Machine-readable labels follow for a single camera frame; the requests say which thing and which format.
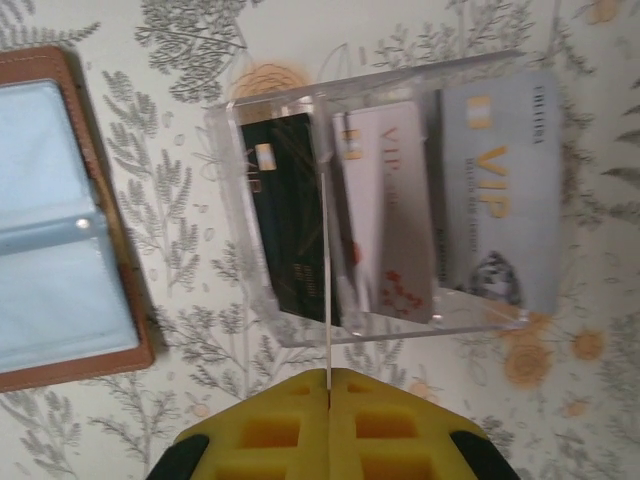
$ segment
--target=wallpaper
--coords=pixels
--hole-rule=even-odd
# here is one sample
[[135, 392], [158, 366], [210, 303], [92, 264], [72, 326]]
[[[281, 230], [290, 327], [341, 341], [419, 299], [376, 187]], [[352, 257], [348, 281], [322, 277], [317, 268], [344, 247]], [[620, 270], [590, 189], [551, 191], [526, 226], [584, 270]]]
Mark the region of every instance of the wallpaper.
[[639, 478], [639, 26], [640, 0], [0, 0], [0, 49], [80, 59], [158, 345], [146, 371], [0, 396], [0, 477], [142, 479], [181, 430], [324, 365], [248, 307], [204, 107], [519, 48], [564, 95], [557, 314], [334, 363], [472, 418], [524, 480]]

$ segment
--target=brown wallet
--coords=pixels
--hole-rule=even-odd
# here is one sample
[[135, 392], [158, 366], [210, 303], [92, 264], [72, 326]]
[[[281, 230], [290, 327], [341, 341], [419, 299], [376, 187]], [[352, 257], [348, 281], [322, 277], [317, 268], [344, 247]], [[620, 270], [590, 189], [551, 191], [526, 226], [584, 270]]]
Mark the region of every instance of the brown wallet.
[[142, 369], [151, 365], [154, 360], [146, 324], [145, 302], [134, 274], [133, 257], [109, 181], [91, 140], [80, 96], [65, 54], [50, 46], [0, 54], [0, 87], [37, 80], [53, 80], [62, 93], [84, 166], [95, 185], [100, 209], [107, 218], [109, 238], [115, 251], [139, 344], [135, 348], [116, 353], [0, 373], [0, 392]]

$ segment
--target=clear plastic sleeve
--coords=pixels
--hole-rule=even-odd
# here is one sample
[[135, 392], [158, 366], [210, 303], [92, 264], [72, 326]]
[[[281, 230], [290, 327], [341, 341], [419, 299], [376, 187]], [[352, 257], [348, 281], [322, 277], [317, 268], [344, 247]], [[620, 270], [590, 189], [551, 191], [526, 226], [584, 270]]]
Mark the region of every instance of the clear plastic sleeve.
[[[419, 289], [421, 295], [406, 293], [406, 287], [401, 285], [394, 271], [385, 269], [384, 262], [387, 261], [385, 259], [381, 264], [373, 262], [356, 271], [353, 259], [357, 256], [357, 251], [352, 250], [355, 248], [354, 232], [347, 232], [347, 230], [353, 230], [355, 225], [353, 212], [351, 212], [351, 222], [348, 217], [345, 218], [344, 212], [349, 210], [349, 202], [351, 201], [353, 206], [357, 198], [346, 198], [345, 185], [349, 178], [345, 177], [349, 174], [345, 174], [345, 170], [340, 166], [340, 159], [345, 158], [345, 149], [353, 149], [355, 153], [351, 150], [349, 152], [357, 156], [357, 149], [364, 148], [358, 142], [364, 145], [368, 141], [360, 137], [359, 133], [354, 134], [354, 138], [350, 138], [349, 132], [354, 130], [349, 130], [347, 123], [344, 123], [345, 127], [341, 130], [340, 126], [347, 118], [345, 112], [348, 112], [348, 120], [350, 119], [351, 122], [360, 120], [378, 122], [378, 117], [364, 114], [386, 108], [396, 109], [395, 115], [401, 120], [408, 115], [410, 118], [402, 120], [405, 122], [402, 125], [419, 131], [419, 141], [424, 155], [424, 142], [429, 135], [428, 114], [433, 108], [435, 92], [443, 87], [462, 85], [482, 78], [503, 76], [519, 71], [522, 69], [521, 60], [522, 56], [519, 52], [500, 52], [234, 100], [211, 108], [207, 112], [206, 124], [212, 149], [219, 159], [218, 178], [240, 262], [242, 288], [251, 307], [282, 345], [324, 343], [325, 326], [322, 321], [301, 318], [300, 315], [291, 311], [283, 311], [282, 302], [274, 292], [252, 197], [255, 193], [252, 188], [256, 184], [251, 183], [250, 170], [256, 167], [249, 162], [248, 152], [252, 151], [254, 145], [246, 144], [247, 131], [243, 130], [243, 127], [265, 120], [291, 118], [301, 114], [307, 115], [310, 119], [318, 185], [320, 184], [319, 175], [323, 174], [327, 179], [327, 220], [335, 298], [339, 311], [339, 322], [332, 327], [333, 343], [512, 329], [526, 324], [528, 312], [521, 305], [504, 305], [489, 298], [445, 288], [443, 285], [446, 282], [438, 281], [438, 259], [429, 206], [429, 202], [433, 202], [433, 197], [429, 197], [428, 185], [424, 187], [424, 207], [416, 207], [420, 208], [421, 221], [430, 228], [429, 235], [421, 237], [423, 244], [418, 252], [424, 266], [420, 282], [416, 283], [415, 279], [408, 280], [410, 284], [415, 285], [410, 286], [409, 289]], [[375, 128], [381, 136], [384, 136], [393, 128], [387, 127], [388, 125], [376, 124]], [[412, 154], [414, 150], [411, 148], [403, 154]], [[427, 160], [423, 163], [429, 170], [430, 159], [428, 149], [426, 150]], [[395, 161], [397, 159], [389, 159], [388, 163], [393, 165]], [[267, 162], [264, 164], [267, 165], [265, 168], [272, 168], [268, 155], [266, 160], [258, 158], [256, 163], [258, 162]], [[370, 173], [371, 178], [379, 178], [380, 175], [391, 174]], [[380, 188], [388, 188], [387, 183]], [[407, 197], [405, 200], [398, 201], [409, 202], [410, 200], [411, 198]], [[357, 233], [381, 231], [380, 224], [394, 221], [391, 217], [376, 219], [375, 215], [370, 215], [368, 220], [365, 220], [362, 220], [362, 225], [357, 226], [360, 229]], [[398, 237], [407, 237], [407, 235], [401, 232]], [[402, 238], [396, 238], [394, 241], [402, 245]], [[367, 248], [373, 250], [379, 248], [375, 242], [367, 242]], [[358, 279], [366, 275], [371, 277], [372, 271], [379, 272], [381, 281], [389, 282], [388, 288], [378, 283], [368, 289], [362, 288]], [[408, 302], [407, 308], [397, 308], [397, 315], [388, 314], [388, 308], [387, 310], [383, 308], [385, 305], [393, 306], [388, 305], [389, 301], [385, 297], [388, 293], [384, 292], [388, 292], [388, 289], [404, 292], [403, 299]], [[371, 308], [373, 304], [381, 307]]]

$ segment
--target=wallet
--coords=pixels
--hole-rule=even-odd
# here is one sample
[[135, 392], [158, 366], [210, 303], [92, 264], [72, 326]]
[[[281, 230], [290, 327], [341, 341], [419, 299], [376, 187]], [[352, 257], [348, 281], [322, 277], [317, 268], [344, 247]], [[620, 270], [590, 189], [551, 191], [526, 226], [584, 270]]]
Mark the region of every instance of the wallet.
[[0, 54], [0, 391], [145, 368], [146, 310], [61, 50]]

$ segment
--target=vip card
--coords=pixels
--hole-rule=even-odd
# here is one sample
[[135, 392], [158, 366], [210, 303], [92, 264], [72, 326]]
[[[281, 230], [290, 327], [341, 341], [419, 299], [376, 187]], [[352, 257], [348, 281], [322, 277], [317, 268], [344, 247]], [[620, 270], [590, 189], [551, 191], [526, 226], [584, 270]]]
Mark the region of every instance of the vip card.
[[431, 122], [441, 129], [432, 169], [434, 187], [442, 186], [434, 202], [441, 283], [553, 313], [562, 173], [553, 75], [524, 72], [439, 97]]
[[428, 322], [434, 253], [418, 108], [400, 102], [356, 110], [335, 117], [334, 126], [353, 239], [361, 250], [361, 304], [368, 301], [374, 313]]
[[380, 159], [379, 112], [334, 115], [333, 125], [354, 239], [353, 276], [360, 309], [378, 308], [384, 225], [384, 165]]
[[[280, 309], [323, 321], [323, 215], [310, 116], [244, 125], [242, 135], [247, 181]], [[338, 324], [337, 302], [332, 305], [332, 323]]]

